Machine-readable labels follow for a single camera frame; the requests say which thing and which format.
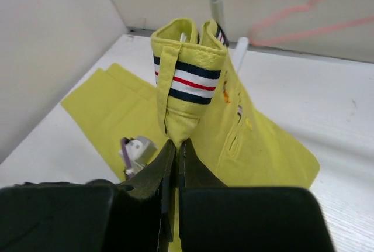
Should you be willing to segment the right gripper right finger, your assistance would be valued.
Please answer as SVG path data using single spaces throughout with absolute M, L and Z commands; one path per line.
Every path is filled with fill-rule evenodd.
M 181 145 L 178 179 L 181 249 L 202 251 L 219 233 L 220 208 L 214 202 L 226 185 L 201 162 L 191 139 Z

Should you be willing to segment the yellow-green trousers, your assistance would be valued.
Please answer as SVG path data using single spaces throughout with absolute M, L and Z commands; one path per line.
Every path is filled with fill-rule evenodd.
M 202 251 L 314 251 L 330 249 L 320 207 L 309 187 L 320 165 L 292 135 L 252 104 L 230 60 L 219 24 L 197 29 L 179 18 L 151 36 L 155 84 L 118 64 L 96 70 L 61 104 L 119 183 L 95 180 L 103 251 L 182 251 L 179 238 L 179 152 L 191 139 L 201 162 L 226 185 L 218 194 L 219 233 Z M 144 136 L 158 150 L 175 146 L 174 240 L 159 243 L 126 216 L 128 181 L 120 139 Z

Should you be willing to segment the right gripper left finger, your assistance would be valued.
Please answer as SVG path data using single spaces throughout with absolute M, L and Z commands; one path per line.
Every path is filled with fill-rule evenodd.
M 175 216 L 175 146 L 167 140 L 156 158 L 133 178 L 122 183 L 126 197 L 126 214 L 130 224 L 151 232 L 159 243 L 174 240 Z

